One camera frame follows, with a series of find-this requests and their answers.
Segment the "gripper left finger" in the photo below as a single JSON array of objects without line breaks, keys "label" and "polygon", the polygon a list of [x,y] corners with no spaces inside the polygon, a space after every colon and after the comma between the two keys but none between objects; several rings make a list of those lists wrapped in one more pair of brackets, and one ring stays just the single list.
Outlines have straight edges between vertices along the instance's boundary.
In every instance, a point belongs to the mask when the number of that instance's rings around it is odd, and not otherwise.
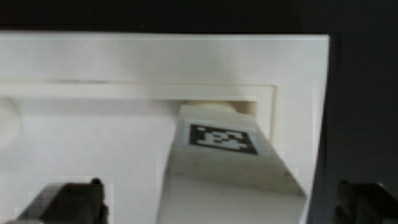
[{"label": "gripper left finger", "polygon": [[97,178],[49,184],[17,218],[17,224],[108,224],[104,185]]}]

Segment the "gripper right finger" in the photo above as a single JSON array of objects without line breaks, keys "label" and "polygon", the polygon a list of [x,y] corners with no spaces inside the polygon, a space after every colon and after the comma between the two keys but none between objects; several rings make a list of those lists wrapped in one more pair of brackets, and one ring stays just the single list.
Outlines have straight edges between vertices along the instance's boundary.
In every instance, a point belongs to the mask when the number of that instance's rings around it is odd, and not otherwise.
[{"label": "gripper right finger", "polygon": [[332,224],[398,224],[398,197],[379,183],[339,182]]}]

